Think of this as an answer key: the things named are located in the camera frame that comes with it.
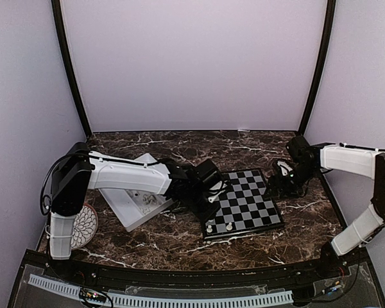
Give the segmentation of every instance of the black and white checkered board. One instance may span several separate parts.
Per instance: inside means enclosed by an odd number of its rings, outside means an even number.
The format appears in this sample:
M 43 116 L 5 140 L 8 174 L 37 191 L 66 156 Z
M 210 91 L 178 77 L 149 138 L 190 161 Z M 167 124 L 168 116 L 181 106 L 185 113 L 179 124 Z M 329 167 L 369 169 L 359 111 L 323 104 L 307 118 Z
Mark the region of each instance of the black and white checkered board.
M 262 199 L 266 188 L 261 171 L 234 171 L 224 176 L 232 186 L 229 192 L 220 194 L 214 201 L 221 208 L 214 219 L 202 224 L 204 239 L 262 232 L 284 226 L 275 202 Z

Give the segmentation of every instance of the robotic arm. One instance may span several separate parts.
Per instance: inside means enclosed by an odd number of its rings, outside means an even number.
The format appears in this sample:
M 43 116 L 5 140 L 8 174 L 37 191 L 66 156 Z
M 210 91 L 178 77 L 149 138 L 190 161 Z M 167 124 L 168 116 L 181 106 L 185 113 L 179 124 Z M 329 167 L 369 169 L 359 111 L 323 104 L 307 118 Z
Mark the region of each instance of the robotic arm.
M 70 257 L 74 219 L 87 189 L 161 194 L 184 202 L 199 219 L 207 220 L 219 209 L 212 201 L 228 186 L 209 159 L 198 166 L 181 166 L 171 159 L 156 161 L 150 155 L 127 160 L 90 151 L 83 142 L 61 158 L 51 170 L 51 179 L 50 254 L 56 260 Z
M 291 139 L 287 150 L 295 164 L 286 160 L 273 163 L 275 174 L 267 184 L 267 194 L 272 198 L 303 196 L 304 184 L 321 168 L 342 170 L 375 180 L 368 208 L 333 238 L 330 245 L 323 247 L 321 257 L 323 253 L 342 256 L 366 243 L 385 226 L 385 150 L 328 143 L 310 146 L 303 136 Z

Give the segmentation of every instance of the perforated metal strip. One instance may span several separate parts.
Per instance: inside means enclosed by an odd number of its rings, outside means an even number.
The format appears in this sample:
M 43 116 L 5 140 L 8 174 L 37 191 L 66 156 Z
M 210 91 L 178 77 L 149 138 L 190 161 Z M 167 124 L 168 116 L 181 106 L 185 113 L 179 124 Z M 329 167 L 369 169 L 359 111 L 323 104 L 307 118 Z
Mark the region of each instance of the perforated metal strip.
M 68 298 L 80 300 L 78 294 L 80 287 L 72 286 L 63 282 L 57 282 L 45 277 L 30 275 L 29 284 L 45 289 Z M 258 308 L 273 307 L 277 305 L 293 303 L 292 291 L 285 291 L 273 294 L 217 298 L 217 299 L 171 299 L 171 298 L 148 298 L 121 295 L 109 292 L 115 308 L 139 307 L 139 308 Z

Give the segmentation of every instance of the marble table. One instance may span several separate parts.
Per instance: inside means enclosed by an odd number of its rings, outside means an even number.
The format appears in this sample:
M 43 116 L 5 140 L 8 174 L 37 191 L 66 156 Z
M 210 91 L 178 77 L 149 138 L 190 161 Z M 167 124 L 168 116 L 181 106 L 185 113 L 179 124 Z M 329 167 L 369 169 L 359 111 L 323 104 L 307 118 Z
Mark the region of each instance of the marble table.
M 136 158 L 150 153 L 199 164 L 211 158 L 221 171 L 261 168 L 271 174 L 274 158 L 289 158 L 285 144 L 293 132 L 142 132 L 97 133 L 92 150 Z M 92 241 L 72 252 L 72 259 L 146 270 L 240 270 L 317 259 L 323 243 L 342 229 L 317 178 L 304 198 L 278 201 L 285 228 L 230 239 L 204 241 L 200 222 L 185 207 L 173 205 L 128 233 L 98 191 L 86 202 L 99 217 Z M 39 251 L 45 251 L 42 240 Z

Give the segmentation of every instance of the black frame post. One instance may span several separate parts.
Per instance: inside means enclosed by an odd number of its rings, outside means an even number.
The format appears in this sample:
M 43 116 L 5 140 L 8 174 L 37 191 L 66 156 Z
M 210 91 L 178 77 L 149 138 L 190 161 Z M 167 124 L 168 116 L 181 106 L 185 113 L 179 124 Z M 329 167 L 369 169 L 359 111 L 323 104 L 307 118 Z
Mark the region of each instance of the black frame post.
M 74 104 L 76 105 L 77 113 L 80 118 L 81 125 L 85 136 L 89 138 L 92 135 L 89 120 L 84 110 L 83 101 L 81 100 L 80 91 L 78 90 L 76 76 L 74 74 L 73 64 L 71 62 L 69 46 L 67 44 L 67 37 L 65 35 L 65 28 L 62 15 L 62 7 L 60 0 L 51 0 L 53 7 L 54 22 L 57 31 L 58 44 L 63 58 L 65 73 L 69 80 L 71 94 L 73 95 Z
M 298 133 L 302 135 L 305 133 L 307 129 L 308 122 L 311 117 L 312 109 L 314 108 L 314 103 L 315 103 L 316 95 L 318 93 L 318 88 L 320 87 L 323 67 L 325 65 L 325 59 L 327 58 L 329 39 L 332 31 L 332 23 L 334 21 L 335 5 L 336 5 L 336 0 L 327 1 L 327 11 L 325 13 L 325 22 L 323 24 L 320 52 L 318 53 L 318 59 L 316 61 L 314 77 L 312 78 L 311 88 L 309 90 L 307 103 L 305 104 L 304 114 L 302 115 L 302 120 L 300 123 L 300 127 L 298 129 Z

